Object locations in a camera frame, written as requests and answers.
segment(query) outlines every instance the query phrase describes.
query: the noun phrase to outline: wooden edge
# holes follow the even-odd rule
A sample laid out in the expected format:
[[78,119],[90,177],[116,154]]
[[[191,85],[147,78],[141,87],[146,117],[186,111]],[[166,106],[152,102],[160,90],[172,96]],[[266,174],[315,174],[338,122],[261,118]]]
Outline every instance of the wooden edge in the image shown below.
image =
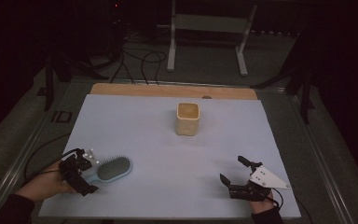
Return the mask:
[[257,100],[257,95],[252,89],[180,85],[96,83],[92,86],[90,94]]

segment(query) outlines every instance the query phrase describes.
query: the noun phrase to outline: hand brush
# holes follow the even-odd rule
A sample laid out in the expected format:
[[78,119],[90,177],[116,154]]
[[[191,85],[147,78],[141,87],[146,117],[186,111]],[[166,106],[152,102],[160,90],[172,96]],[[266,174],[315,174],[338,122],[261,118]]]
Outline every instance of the hand brush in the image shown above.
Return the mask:
[[103,162],[97,172],[86,178],[90,184],[94,181],[111,182],[127,175],[131,170],[132,164],[125,156],[116,156],[110,160]]

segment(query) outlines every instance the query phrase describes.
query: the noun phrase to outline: hand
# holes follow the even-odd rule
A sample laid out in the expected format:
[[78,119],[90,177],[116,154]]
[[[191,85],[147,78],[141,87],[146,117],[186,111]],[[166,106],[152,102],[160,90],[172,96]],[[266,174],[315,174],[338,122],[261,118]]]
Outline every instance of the hand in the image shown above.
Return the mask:
[[[268,195],[271,199],[273,199],[272,192]],[[253,214],[262,213],[265,211],[268,211],[274,207],[274,204],[272,201],[266,199],[263,202],[250,202],[249,205],[252,208]]]
[[49,166],[40,175],[37,175],[15,192],[15,194],[40,202],[59,193],[75,193],[66,182],[61,181],[59,164],[62,161]]

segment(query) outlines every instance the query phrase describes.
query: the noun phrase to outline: white tabletop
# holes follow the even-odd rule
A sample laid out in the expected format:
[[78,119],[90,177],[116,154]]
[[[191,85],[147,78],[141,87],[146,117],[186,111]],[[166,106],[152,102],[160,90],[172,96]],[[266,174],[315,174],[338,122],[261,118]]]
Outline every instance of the white tabletop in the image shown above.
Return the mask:
[[[174,131],[176,106],[200,105],[195,136]],[[257,100],[88,95],[65,151],[94,149],[100,161],[128,156],[131,172],[82,197],[63,194],[45,200],[41,217],[129,219],[241,218],[246,201],[230,199],[219,175],[244,185],[250,168],[243,156],[290,184],[266,113]],[[291,189],[280,190],[282,217],[300,217]]]

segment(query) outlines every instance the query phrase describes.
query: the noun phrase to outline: table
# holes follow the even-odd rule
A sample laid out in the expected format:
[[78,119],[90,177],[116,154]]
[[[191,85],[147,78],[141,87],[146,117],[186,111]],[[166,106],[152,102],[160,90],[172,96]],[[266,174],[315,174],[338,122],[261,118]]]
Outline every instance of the table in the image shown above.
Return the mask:
[[167,70],[173,71],[175,66],[176,55],[176,39],[175,33],[177,29],[197,30],[197,31],[215,31],[242,34],[241,43],[235,48],[237,54],[238,66],[240,74],[243,77],[248,76],[245,60],[243,58],[243,49],[246,40],[251,31],[252,21],[257,9],[256,5],[250,5],[252,8],[249,16],[243,18],[213,17],[201,15],[186,15],[176,13],[176,0],[172,0],[172,17],[171,17],[171,44],[168,54]]
[[[229,199],[219,179],[222,173],[233,184],[246,183],[251,171],[237,162],[239,155],[264,162],[290,183],[252,90],[96,84],[90,93],[65,151],[92,147],[98,159],[124,154],[133,163],[132,171],[110,184],[95,183],[99,189],[86,197],[57,195],[45,200],[41,217],[249,217],[247,203]],[[175,106],[183,101],[200,105],[200,128],[193,137],[174,133]],[[293,192],[281,193],[282,216],[300,217]]]

